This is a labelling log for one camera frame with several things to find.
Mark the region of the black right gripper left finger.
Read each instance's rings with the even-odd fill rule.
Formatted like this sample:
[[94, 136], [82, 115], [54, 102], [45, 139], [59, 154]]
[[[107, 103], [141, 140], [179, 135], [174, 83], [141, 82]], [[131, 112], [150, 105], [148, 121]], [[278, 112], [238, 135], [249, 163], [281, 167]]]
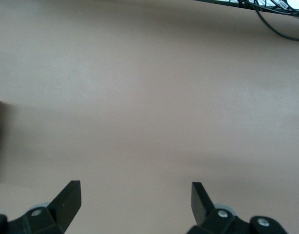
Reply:
[[9, 221], [0, 214], [0, 234], [64, 234], [81, 207], [81, 183], [70, 181], [47, 205]]

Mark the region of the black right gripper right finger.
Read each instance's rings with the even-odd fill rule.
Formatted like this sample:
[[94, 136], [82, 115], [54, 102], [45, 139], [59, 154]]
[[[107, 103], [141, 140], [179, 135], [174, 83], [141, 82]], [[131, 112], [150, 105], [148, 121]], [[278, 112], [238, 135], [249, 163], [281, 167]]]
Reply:
[[217, 208], [200, 182], [193, 182], [191, 208], [196, 221], [189, 234], [284, 234], [286, 230], [276, 220], [254, 216], [250, 222], [241, 220], [226, 208]]

